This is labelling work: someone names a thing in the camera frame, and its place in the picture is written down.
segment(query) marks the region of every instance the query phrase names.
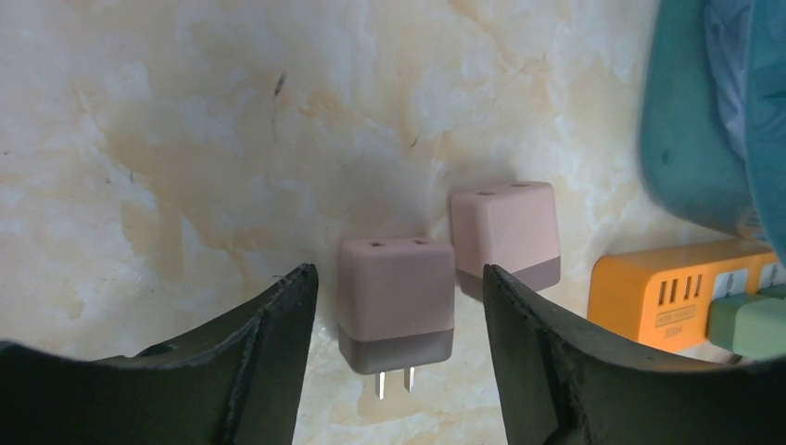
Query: socket hole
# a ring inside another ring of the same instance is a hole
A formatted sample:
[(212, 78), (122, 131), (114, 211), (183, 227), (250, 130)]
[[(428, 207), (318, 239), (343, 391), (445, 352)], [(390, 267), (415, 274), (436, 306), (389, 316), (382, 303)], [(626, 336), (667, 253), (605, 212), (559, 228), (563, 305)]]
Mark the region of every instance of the socket hole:
[(691, 281), (693, 281), (693, 277), (689, 276), (687, 280), (685, 280), (685, 297), (683, 299), (689, 299), (691, 297)]
[(668, 298), (669, 303), (673, 303), (677, 297), (677, 280), (671, 280), (671, 296)]
[(663, 306), (664, 299), (666, 298), (666, 282), (661, 282), (661, 294), (658, 297), (658, 306)]

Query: green block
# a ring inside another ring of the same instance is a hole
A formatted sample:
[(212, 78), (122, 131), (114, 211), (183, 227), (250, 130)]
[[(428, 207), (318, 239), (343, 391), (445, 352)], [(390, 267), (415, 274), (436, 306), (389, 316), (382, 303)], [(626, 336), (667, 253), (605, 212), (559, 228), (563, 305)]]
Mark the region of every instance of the green block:
[(751, 294), (716, 299), (707, 336), (714, 345), (751, 359), (786, 354), (786, 299)]
[(759, 295), (775, 297), (776, 299), (786, 299), (786, 285), (765, 287), (759, 290)]

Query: orange power strip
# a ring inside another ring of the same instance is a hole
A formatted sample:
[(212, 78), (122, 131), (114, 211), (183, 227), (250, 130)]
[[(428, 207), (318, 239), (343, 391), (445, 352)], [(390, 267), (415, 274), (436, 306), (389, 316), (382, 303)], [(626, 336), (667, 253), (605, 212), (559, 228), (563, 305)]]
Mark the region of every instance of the orange power strip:
[(773, 262), (769, 248), (740, 240), (605, 256), (592, 271), (587, 318), (659, 350), (684, 350), (707, 340), (714, 294), (755, 293)]

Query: gray base of adapter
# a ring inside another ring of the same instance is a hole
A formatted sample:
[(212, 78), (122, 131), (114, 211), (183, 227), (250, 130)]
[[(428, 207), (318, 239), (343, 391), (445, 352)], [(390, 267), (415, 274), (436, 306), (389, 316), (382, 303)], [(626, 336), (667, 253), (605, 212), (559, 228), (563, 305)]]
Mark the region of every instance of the gray base of adapter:
[[(560, 259), (551, 260), (535, 264), (516, 273), (511, 273), (517, 280), (524, 283), (535, 292), (539, 292), (547, 287), (551, 287), (560, 282)], [(464, 271), (456, 271), (459, 287), (464, 295), (483, 302), (483, 278), (474, 276)]]
[(387, 340), (358, 341), (339, 326), (338, 348), (356, 373), (386, 373), (445, 362), (453, 352), (453, 330)]

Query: black speck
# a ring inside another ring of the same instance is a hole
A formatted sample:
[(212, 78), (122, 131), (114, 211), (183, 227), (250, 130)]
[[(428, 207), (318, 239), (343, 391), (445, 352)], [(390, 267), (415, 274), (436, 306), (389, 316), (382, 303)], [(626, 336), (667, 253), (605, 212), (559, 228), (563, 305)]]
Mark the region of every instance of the black speck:
[(275, 85), (273, 97), (278, 97), (278, 95), (281, 94), (281, 89), (284, 88), (284, 82), (286, 82), (286, 71), (282, 72), (281, 76), (278, 78), (278, 83)]

